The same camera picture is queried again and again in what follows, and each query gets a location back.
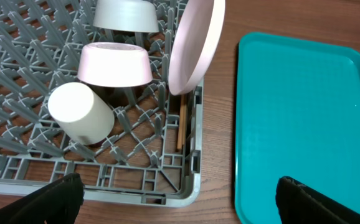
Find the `wood grain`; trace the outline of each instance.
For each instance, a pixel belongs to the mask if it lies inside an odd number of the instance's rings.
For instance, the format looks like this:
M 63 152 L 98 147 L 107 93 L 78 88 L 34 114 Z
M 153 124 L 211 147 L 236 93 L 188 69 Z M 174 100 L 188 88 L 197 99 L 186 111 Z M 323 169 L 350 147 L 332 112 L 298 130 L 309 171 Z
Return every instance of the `wood grain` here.
M 269 32 L 360 52 L 360 0 L 228 0 L 216 56 L 206 74 L 202 187 L 186 208 L 85 202 L 76 223 L 238 223 L 233 192 L 236 48 L 249 32 Z M 0 208 L 19 197 L 0 195 Z

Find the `brown wooden surface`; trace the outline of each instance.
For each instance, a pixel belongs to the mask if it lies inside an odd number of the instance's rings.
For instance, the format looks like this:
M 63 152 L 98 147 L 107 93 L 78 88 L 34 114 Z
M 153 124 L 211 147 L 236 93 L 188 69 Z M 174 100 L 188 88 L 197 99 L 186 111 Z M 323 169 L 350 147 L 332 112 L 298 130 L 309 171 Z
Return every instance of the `brown wooden surface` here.
M 235 50 L 253 31 L 352 47 L 360 52 L 360 0 L 227 0 L 216 56 L 205 78 L 202 187 L 186 208 L 85 202 L 77 223 L 238 223 L 233 189 Z M 19 197 L 0 195 L 0 208 Z

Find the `cup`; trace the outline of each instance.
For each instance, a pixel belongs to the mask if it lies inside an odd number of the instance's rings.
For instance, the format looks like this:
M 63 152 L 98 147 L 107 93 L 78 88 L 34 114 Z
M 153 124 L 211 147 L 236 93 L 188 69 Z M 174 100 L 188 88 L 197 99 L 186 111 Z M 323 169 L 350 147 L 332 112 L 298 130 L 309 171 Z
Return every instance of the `cup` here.
M 48 108 L 67 135 L 84 145 L 106 138 L 115 122 L 110 107 L 82 83 L 66 83 L 56 88 L 50 95 Z
M 129 32 L 158 32 L 154 4 L 142 0 L 98 0 L 93 25 Z
M 147 84 L 153 76 L 144 48 L 95 42 L 82 49 L 78 79 L 97 86 L 131 87 Z

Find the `teal tray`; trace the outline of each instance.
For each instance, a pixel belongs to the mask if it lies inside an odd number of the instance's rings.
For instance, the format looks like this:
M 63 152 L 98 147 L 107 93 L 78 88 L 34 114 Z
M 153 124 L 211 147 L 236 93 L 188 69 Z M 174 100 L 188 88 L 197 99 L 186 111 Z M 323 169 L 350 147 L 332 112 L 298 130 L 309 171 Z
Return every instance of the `teal tray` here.
M 243 223 L 281 223 L 280 177 L 360 213 L 360 54 L 252 33 L 239 44 L 235 208 Z

